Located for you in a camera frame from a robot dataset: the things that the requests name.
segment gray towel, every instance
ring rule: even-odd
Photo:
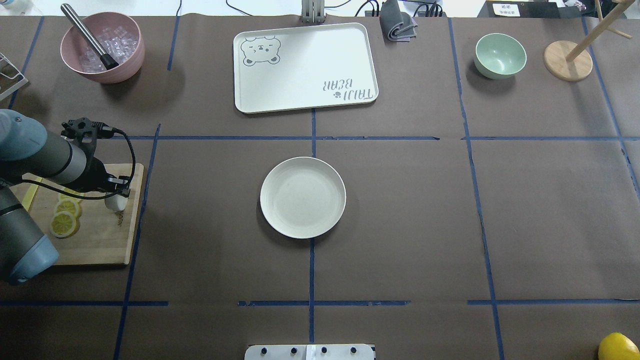
[[[387,0],[382,4],[380,25],[389,40],[403,42],[415,38],[415,27],[418,26],[409,14],[400,12],[397,0]]]

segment yellow lemon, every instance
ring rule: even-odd
[[[68,211],[60,211],[51,218],[49,230],[57,238],[71,236],[77,230],[76,217]]]
[[[78,204],[74,199],[67,197],[66,199],[58,201],[56,206],[53,208],[54,213],[59,213],[60,211],[68,211],[77,218],[80,216],[80,204]]]
[[[68,188],[64,188],[64,190],[65,190],[66,192],[68,192],[68,193],[72,193],[72,194],[74,194],[74,195],[84,196],[84,193],[79,193],[79,192],[77,192],[77,191],[75,191],[75,190],[71,190],[71,189],[68,189]],[[59,193],[59,194],[58,194],[58,200],[62,200],[62,199],[74,199],[76,202],[81,202],[81,201],[82,201],[82,199],[78,199],[78,198],[71,197],[71,196],[66,196],[66,195],[65,195],[65,194],[63,194],[63,193]]]
[[[598,360],[640,360],[640,352],[628,337],[613,332],[600,342]]]

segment green bowl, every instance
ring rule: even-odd
[[[527,53],[522,44],[509,35],[492,33],[478,40],[474,63],[490,79],[510,78],[524,68]]]

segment bear drawing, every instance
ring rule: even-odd
[[[280,61],[279,48],[280,41],[275,36],[246,38],[240,45],[240,50],[244,53],[243,63],[246,66],[267,61],[270,64],[278,63]]]

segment ice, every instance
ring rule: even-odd
[[[113,57],[118,64],[127,61],[138,46],[139,38],[119,26],[116,29],[106,28],[96,38],[102,44],[104,50]],[[90,48],[84,49],[80,55],[80,65],[84,72],[105,71],[104,65],[98,55]]]

